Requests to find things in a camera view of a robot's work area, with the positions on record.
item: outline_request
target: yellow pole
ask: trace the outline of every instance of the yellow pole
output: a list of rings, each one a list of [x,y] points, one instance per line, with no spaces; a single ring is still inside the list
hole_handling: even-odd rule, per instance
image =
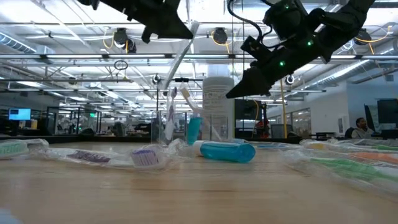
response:
[[[280,94],[282,95],[282,109],[283,109],[283,120],[284,120],[284,134],[287,138],[287,126],[286,126],[286,110],[285,110],[285,95],[284,95],[284,85],[282,79],[280,79]]]

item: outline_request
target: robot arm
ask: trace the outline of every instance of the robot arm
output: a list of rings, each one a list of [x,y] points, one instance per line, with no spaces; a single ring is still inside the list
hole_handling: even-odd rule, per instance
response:
[[[177,14],[180,0],[78,0],[80,3],[92,6],[97,10],[101,2],[117,11],[127,15],[127,20],[132,19],[144,24],[146,27],[141,39],[149,43],[151,34],[161,38],[192,39],[193,34],[181,21]]]
[[[374,1],[350,0],[337,12],[314,9],[310,14],[298,0],[275,3],[266,12],[263,22],[285,41],[270,51],[270,47],[248,37],[241,49],[256,61],[244,71],[242,80],[227,98],[269,94],[277,80],[293,74],[317,57],[328,63],[334,51],[357,36]],[[314,34],[320,24],[324,24],[324,28]]]

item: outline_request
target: wooden table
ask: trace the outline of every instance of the wooden table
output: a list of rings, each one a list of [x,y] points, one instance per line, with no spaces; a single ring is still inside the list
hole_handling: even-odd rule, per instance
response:
[[[106,142],[52,146],[136,147]],[[162,174],[0,161],[0,209],[28,224],[398,222],[398,204],[291,170],[270,151],[258,151],[249,164],[197,158]]]

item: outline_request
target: person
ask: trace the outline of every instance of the person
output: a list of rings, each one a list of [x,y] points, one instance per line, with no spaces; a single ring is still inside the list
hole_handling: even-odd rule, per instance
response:
[[[358,118],[356,121],[356,128],[353,130],[351,137],[353,139],[369,139],[372,137],[373,130],[368,128],[364,118]]]

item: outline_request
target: tube cap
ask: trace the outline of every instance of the tube cap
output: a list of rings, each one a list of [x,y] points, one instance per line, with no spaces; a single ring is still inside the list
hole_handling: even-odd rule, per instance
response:
[[[193,147],[193,152],[195,153],[195,155],[202,156],[202,154],[200,152],[200,148],[204,142],[205,141],[199,140],[199,141],[195,141],[195,143],[193,143],[192,147]]]

